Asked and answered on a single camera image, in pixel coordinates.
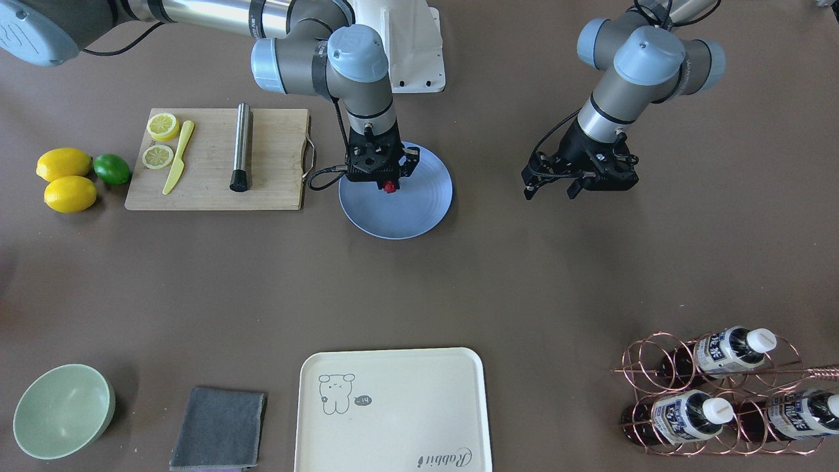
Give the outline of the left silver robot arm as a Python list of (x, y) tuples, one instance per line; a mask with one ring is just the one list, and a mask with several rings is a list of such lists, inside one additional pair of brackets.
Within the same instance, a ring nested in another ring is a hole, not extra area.
[(719, 83), (726, 56), (711, 40), (683, 40), (673, 29), (698, 23), (717, 1), (635, 1), (619, 18), (591, 20), (579, 34), (576, 52), (603, 78), (566, 118), (569, 129), (557, 152), (535, 149), (524, 170), (524, 196), (569, 179), (570, 199), (579, 192), (626, 191), (638, 182), (638, 157), (626, 131), (650, 104), (695, 94)]

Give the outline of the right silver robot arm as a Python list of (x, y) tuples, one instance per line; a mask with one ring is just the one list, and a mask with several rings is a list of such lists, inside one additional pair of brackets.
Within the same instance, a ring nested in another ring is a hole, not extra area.
[(45, 67), (131, 20), (251, 35), (261, 89), (344, 102), (351, 129), (342, 176), (392, 193), (419, 164), (419, 149), (399, 134), (383, 41), (347, 1), (3, 1), (1, 12), (3, 50)]

